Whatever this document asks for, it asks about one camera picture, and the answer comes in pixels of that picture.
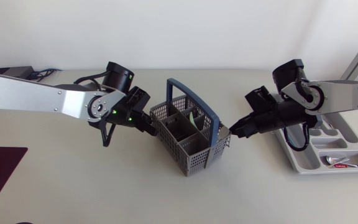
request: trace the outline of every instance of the green object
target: green object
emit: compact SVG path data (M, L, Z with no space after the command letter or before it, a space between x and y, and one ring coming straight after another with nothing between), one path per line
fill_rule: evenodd
M194 125L194 127L197 128L197 125L196 125L196 123L194 122L193 112L190 112L189 120L190 120L190 123L191 123L192 125Z

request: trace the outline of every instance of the gray cutlery tray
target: gray cutlery tray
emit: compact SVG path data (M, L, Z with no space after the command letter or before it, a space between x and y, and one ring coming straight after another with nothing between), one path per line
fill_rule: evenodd
M348 157L347 161L358 165L358 136L339 113L325 114L319 129L310 129L309 146L301 152L294 151L287 144L282 129L273 131L284 148L292 167L299 174L325 174L358 172L358 167L328 167L326 156ZM288 135L296 146L304 143L300 124L287 128Z

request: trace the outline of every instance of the black device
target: black device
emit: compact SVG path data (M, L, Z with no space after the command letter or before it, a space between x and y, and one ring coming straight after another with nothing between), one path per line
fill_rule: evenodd
M308 129L320 126L321 116L307 114L302 105L281 91L282 88L295 82L299 94L308 102L313 101L313 97L304 91L301 85L301 82L307 82L303 67L300 59L294 59L276 68L273 71L273 79L282 100L276 100L264 86L251 91L246 95L246 100L254 112L241 118L230 127L230 131L239 138L249 138L256 133L266 133L283 128L287 143L292 149L296 151L306 149L309 144ZM286 127L300 123L303 123L305 145L296 147L288 140Z
M0 68L0 75L7 75L9 77L25 80L30 80L33 72L34 69L31 66Z
M137 128L139 131L146 131L147 133L156 136L157 130L151 125L151 117L143 112L143 108L150 99L149 94L137 86L129 90L134 73L117 63L109 62L105 72L99 75L80 78L75 81L74 84L79 84L85 80L91 80L100 89L101 86L94 80L95 78L100 77L104 77L102 86L107 92L110 93L118 90L126 94L124 98L110 108L110 112L104 115L100 121L95 123L88 122L90 126L100 129L103 146L109 146L112 133L117 124ZM108 123L111 123L109 132L107 132L106 129Z

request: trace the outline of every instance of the white wall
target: white wall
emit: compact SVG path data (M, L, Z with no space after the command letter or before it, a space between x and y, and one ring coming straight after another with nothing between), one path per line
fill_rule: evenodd
M339 78L358 51L358 1L0 0L0 67L256 68L302 58Z

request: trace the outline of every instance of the cable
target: cable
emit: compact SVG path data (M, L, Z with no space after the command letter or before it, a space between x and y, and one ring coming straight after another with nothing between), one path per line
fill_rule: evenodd
M306 83L310 82L307 78L301 78L301 81L304 81Z
M83 81L92 80L92 79L95 79L95 78L101 78L103 76L106 76L109 73L110 73L110 71L105 71L105 72L102 72L102 73L97 74L97 75L90 75L90 76L87 76L87 77L82 77L82 78L79 78L79 79L75 80L74 84L80 84Z
M307 102L312 102L313 101L313 96L307 94L307 92L303 89L302 87L302 79L307 80L305 78L301 77L302 75L302 68L298 68L298 73L295 79L295 87L296 90L298 91L298 93L307 101Z
M44 78L48 77L49 75L51 75L53 72L56 71L61 71L61 70L57 68L47 68L39 72L33 72L31 73L30 80L38 79L37 82L41 82L41 80L43 80Z
M97 87L99 91L102 91L102 87L100 86L100 84L98 83L98 81L94 80L93 78L90 79Z
M288 137L287 127L283 128L285 141L296 152L301 152L301 151L305 150L309 146L310 134L309 134L308 125L306 123L303 123L302 127L303 127L303 135L305 137L305 144L303 145L303 147L294 146L292 141L291 141L291 139Z

